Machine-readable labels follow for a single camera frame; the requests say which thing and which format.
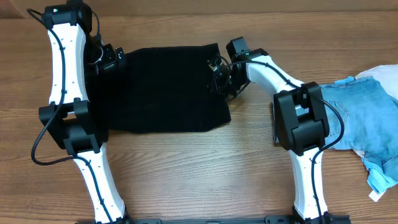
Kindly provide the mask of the black skirt with pearl buttons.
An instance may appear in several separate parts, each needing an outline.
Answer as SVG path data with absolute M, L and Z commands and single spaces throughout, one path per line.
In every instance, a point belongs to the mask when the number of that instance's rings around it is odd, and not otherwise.
M 132 133 L 205 132 L 231 121 L 208 61 L 218 44 L 139 49 L 87 81 L 100 124 Z

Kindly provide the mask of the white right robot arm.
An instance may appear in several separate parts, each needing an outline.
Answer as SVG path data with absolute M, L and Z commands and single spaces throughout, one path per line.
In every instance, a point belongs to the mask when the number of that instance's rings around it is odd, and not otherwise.
M 226 49 L 229 59 L 216 54 L 208 61 L 212 89 L 223 98 L 235 98 L 255 83 L 272 97 L 274 138 L 289 153 L 294 173 L 292 221 L 331 223 L 322 182 L 322 154 L 330 127 L 320 86 L 291 77 L 265 50 L 250 50 L 243 37 L 231 40 Z

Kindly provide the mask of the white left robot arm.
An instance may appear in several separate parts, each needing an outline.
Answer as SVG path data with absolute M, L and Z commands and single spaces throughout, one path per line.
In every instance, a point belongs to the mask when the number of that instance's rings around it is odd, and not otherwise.
M 96 115 L 90 97 L 100 74 L 107 75 L 126 63 L 123 49 L 91 36 L 98 15 L 83 1 L 47 6 L 43 13 L 28 9 L 47 30 L 52 46 L 52 89 L 48 106 L 39 109 L 43 130 L 35 140 L 31 158 L 49 133 L 68 156 L 54 164 L 74 161 L 94 206 L 94 223 L 130 223 L 126 205 L 115 186 L 106 155 L 108 129 Z

